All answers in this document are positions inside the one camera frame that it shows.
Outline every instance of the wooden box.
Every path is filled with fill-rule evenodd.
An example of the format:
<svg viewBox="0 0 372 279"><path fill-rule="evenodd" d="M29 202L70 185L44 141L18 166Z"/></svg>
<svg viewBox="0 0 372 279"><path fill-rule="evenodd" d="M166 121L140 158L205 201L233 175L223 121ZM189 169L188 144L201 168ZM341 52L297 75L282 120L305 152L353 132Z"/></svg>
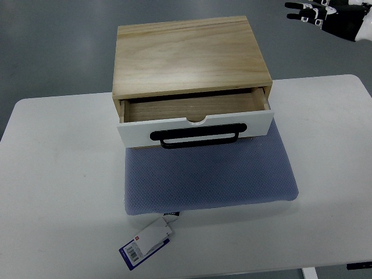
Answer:
<svg viewBox="0 0 372 279"><path fill-rule="evenodd" d="M128 148L266 135L271 85L245 16L118 28L112 97Z"/></svg>

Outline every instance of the blue mat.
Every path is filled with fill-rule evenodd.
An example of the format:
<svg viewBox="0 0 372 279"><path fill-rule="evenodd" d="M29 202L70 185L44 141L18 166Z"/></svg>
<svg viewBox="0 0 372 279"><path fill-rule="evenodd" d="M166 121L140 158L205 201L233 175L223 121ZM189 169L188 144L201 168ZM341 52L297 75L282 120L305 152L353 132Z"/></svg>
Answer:
<svg viewBox="0 0 372 279"><path fill-rule="evenodd" d="M126 149L129 215L292 201L296 181L275 121L266 136L183 149Z"/></svg>

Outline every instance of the label tag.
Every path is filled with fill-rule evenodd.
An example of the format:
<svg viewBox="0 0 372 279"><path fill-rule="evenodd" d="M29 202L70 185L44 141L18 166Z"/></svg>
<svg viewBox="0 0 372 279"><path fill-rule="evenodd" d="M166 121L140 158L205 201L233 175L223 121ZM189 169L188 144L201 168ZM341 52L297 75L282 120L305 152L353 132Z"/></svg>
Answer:
<svg viewBox="0 0 372 279"><path fill-rule="evenodd" d="M180 212L169 212L169 213L164 213L163 218L164 220L169 224L172 223L173 221L176 221L180 216Z"/></svg>
<svg viewBox="0 0 372 279"><path fill-rule="evenodd" d="M146 255L155 245L164 241L172 233L167 222L163 218L157 219L144 230L140 231L134 240L141 250L142 254Z"/></svg>
<svg viewBox="0 0 372 279"><path fill-rule="evenodd" d="M151 257L158 250L162 249L166 244L169 243L167 238L162 243L155 245L146 255L142 254L141 250L138 248L135 240L132 239L124 247L119 249L121 256L123 257L125 263L127 264L129 270L135 269L141 263L143 263L147 258Z"/></svg>
<svg viewBox="0 0 372 279"><path fill-rule="evenodd" d="M130 270L169 243L172 230L161 217L140 231L130 242L119 249Z"/></svg>

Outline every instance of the robotic arm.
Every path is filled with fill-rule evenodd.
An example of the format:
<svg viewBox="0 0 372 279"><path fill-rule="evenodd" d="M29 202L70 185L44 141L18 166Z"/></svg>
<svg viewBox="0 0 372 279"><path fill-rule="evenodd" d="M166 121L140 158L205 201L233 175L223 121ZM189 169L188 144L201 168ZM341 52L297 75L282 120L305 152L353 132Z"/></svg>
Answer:
<svg viewBox="0 0 372 279"><path fill-rule="evenodd" d="M309 1L315 3L285 3L287 8L299 10L298 14L290 13L287 18L314 24L349 41L372 41L372 0Z"/></svg>

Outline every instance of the gray floor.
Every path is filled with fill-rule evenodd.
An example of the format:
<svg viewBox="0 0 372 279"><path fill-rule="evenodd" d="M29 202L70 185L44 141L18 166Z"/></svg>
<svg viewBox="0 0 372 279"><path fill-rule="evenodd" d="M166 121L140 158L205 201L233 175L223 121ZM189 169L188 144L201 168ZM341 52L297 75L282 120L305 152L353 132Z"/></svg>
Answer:
<svg viewBox="0 0 372 279"><path fill-rule="evenodd" d="M23 98L110 92L116 29L126 24L246 15L273 79L354 74L372 93L372 42L345 41L288 20L284 2L0 0L0 137ZM347 271L345 265L317 272L320 279L372 278L372 270ZM288 270L224 278L302 275Z"/></svg>

